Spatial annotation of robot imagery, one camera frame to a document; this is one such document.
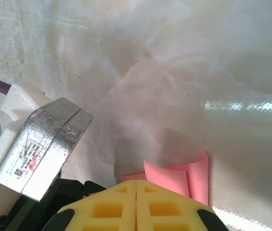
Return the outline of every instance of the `pink sticky note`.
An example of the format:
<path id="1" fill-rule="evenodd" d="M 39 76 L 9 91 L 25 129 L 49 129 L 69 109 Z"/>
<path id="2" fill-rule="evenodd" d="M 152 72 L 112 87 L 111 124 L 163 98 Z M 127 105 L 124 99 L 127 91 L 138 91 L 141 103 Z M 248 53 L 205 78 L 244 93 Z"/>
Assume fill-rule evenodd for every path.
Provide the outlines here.
<path id="1" fill-rule="evenodd" d="M 198 159 L 194 163 L 185 165 L 175 165 L 166 168 L 157 167 L 149 162 L 144 162 L 145 172 L 139 172 L 134 174 L 129 174 L 121 177 L 122 181 L 125 180 L 148 180 L 152 183 L 160 185 L 167 188 L 163 182 L 165 179 L 173 179 L 172 182 L 176 182 L 176 186 L 172 185 L 172 189 L 180 194 L 186 193 L 186 188 L 188 188 L 189 197 L 197 200 L 205 205 L 209 203 L 209 156 L 204 150 L 201 150 Z M 175 175 L 173 172 L 167 172 L 165 170 L 172 170 L 174 172 L 178 171 L 179 174 Z M 186 176 L 186 187 L 182 186 L 184 177 L 182 172 L 185 172 Z"/>
<path id="2" fill-rule="evenodd" d="M 209 156 L 201 150 L 194 163 L 169 166 L 171 170 L 185 170 L 190 198 L 205 205 L 209 204 Z"/>
<path id="3" fill-rule="evenodd" d="M 147 181 L 161 187 L 189 196 L 186 171 L 174 171 L 144 161 Z"/>

